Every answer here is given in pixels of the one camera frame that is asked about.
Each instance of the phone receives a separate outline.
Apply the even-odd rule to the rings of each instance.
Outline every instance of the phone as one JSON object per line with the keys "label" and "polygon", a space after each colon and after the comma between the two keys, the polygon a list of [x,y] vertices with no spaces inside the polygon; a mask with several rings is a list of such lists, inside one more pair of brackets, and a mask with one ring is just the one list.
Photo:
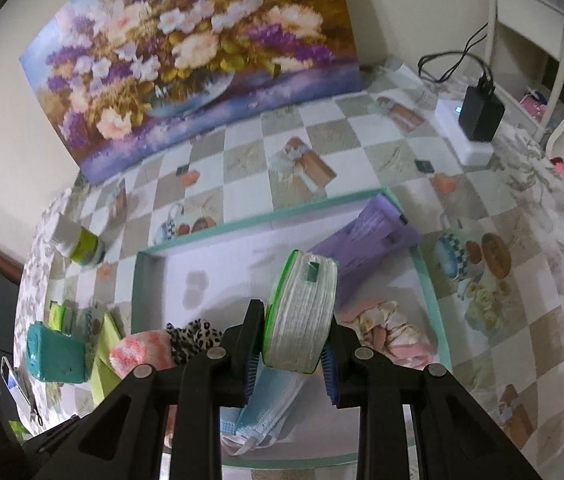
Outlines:
{"label": "phone", "polygon": [[30,421],[36,421],[40,426],[43,424],[42,417],[37,411],[37,407],[34,401],[31,402],[30,396],[26,393],[26,390],[22,387],[20,381],[17,378],[17,374],[13,370],[10,362],[5,356],[2,356],[0,375],[4,384],[8,388],[11,396],[13,397],[17,407],[23,412],[29,414]]}

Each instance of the canvas painting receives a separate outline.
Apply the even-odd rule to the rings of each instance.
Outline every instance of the canvas painting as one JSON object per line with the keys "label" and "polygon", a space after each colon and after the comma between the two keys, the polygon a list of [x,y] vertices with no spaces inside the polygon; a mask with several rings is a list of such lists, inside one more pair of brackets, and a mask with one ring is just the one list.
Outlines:
{"label": "canvas painting", "polygon": [[345,0],[71,0],[20,62],[93,184],[220,124],[361,89]]}

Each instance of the black power adapter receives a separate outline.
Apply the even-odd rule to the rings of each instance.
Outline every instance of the black power adapter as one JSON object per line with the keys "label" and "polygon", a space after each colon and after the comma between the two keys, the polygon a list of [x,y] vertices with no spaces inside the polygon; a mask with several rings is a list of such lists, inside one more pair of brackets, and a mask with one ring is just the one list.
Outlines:
{"label": "black power adapter", "polygon": [[502,101],[492,89],[478,83],[478,86],[469,86],[466,89],[458,122],[467,139],[491,142],[503,115]]}

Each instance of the white power strip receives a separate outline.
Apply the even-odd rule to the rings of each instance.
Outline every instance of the white power strip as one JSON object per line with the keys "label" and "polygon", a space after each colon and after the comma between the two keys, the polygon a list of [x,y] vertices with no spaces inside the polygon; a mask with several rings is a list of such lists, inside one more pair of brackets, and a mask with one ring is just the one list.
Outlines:
{"label": "white power strip", "polygon": [[440,134],[446,137],[456,152],[463,166],[486,166],[493,155],[490,142],[475,142],[464,135],[458,118],[462,110],[462,101],[439,99],[435,117],[440,124]]}

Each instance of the green bottle label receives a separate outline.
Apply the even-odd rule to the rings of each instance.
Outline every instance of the green bottle label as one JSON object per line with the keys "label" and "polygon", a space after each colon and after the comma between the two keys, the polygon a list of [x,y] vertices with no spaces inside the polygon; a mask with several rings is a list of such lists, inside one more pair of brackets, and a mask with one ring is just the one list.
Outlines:
{"label": "green bottle label", "polygon": [[99,239],[92,234],[88,229],[82,227],[79,233],[79,240],[73,252],[70,254],[70,259],[76,264],[86,266],[93,260],[95,252],[97,251],[97,244]]}

